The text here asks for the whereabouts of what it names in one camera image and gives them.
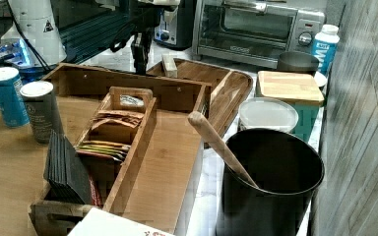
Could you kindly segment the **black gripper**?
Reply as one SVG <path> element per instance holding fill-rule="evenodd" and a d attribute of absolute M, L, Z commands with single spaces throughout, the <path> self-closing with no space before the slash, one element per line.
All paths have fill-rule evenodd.
<path fill-rule="evenodd" d="M 159 25 L 162 10 L 173 12 L 181 0 L 128 0 L 130 23 L 134 26 L 131 51 L 134 68 L 139 75 L 147 71 L 154 29 Z"/>

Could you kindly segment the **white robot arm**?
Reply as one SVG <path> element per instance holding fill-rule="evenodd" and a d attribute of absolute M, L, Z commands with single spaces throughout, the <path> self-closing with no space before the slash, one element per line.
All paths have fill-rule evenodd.
<path fill-rule="evenodd" d="M 50 0 L 6 0 L 13 17 L 12 29 L 32 54 L 30 63 L 43 69 L 64 61 L 68 54 L 53 16 Z M 116 52 L 133 38 L 134 67 L 144 75 L 151 47 L 153 29 L 159 25 L 159 11 L 173 12 L 180 0 L 121 0 L 127 21 L 119 28 L 109 44 Z"/>

